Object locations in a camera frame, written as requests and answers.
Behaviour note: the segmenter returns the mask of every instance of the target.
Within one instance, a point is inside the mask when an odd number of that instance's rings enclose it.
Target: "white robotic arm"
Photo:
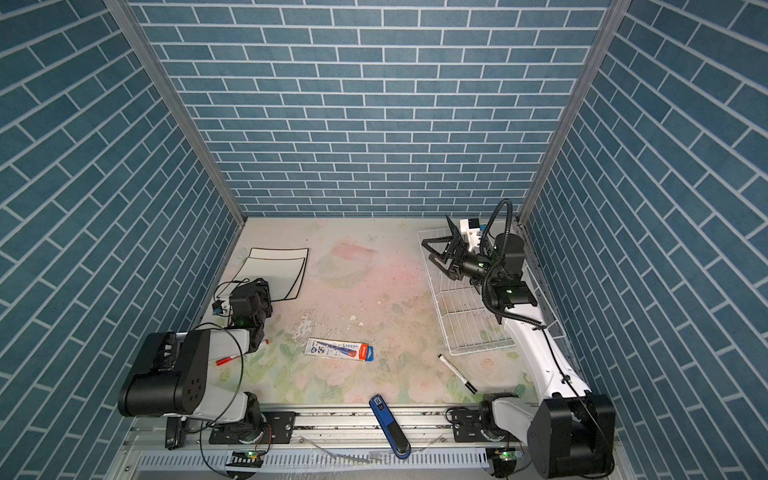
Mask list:
[[[493,223],[503,200],[488,222]],[[511,211],[505,231],[492,246],[485,243],[477,219],[462,220],[461,230],[448,219],[451,236],[422,241],[429,260],[452,280],[469,277],[496,315],[504,331],[522,351],[540,403],[523,402],[509,394],[486,395],[480,404],[483,429],[491,435],[512,434],[528,443],[539,475],[556,478],[610,473],[614,467],[615,410],[605,395],[595,395],[552,339],[541,309],[524,275],[523,240],[514,235]],[[442,252],[435,244],[445,244]]]

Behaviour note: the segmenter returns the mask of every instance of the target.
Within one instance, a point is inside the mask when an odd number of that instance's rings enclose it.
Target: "scratched surface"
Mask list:
[[[243,391],[262,403],[477,402],[483,393],[516,392],[536,401],[515,347],[450,356],[478,388],[473,396],[438,360],[447,354],[429,292],[417,232],[438,219],[255,219],[247,221],[222,276],[231,280],[250,248],[310,249],[299,297],[274,303],[269,345],[245,357]],[[204,321],[216,321],[210,311]],[[367,342],[372,362],[304,355],[309,337]],[[240,362],[212,366],[234,386]]]

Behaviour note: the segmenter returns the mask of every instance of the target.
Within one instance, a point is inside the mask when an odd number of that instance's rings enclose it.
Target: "white wire rack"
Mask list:
[[[450,232],[447,227],[423,230],[419,232],[419,243],[425,238],[448,235]],[[440,251],[444,245],[435,243],[433,246]],[[429,261],[429,253],[423,248],[422,256],[440,327],[451,355],[503,349],[515,344],[493,314],[485,309],[477,290],[469,285],[469,280],[450,280]]]

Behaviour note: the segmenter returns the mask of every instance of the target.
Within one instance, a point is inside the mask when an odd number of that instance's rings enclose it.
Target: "brick wall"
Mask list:
[[[0,12],[0,478],[98,477],[235,226],[101,0]]]
[[[244,210],[404,217],[522,202],[608,0],[255,3],[132,2]]]
[[[634,0],[530,231],[638,478],[768,476],[768,4]]]

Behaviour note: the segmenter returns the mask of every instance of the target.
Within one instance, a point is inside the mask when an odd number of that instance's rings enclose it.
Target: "black motor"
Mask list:
[[[230,326],[248,329],[250,345],[245,353],[255,352],[264,339],[264,320],[272,316],[270,285],[263,278],[239,285],[230,294]]]

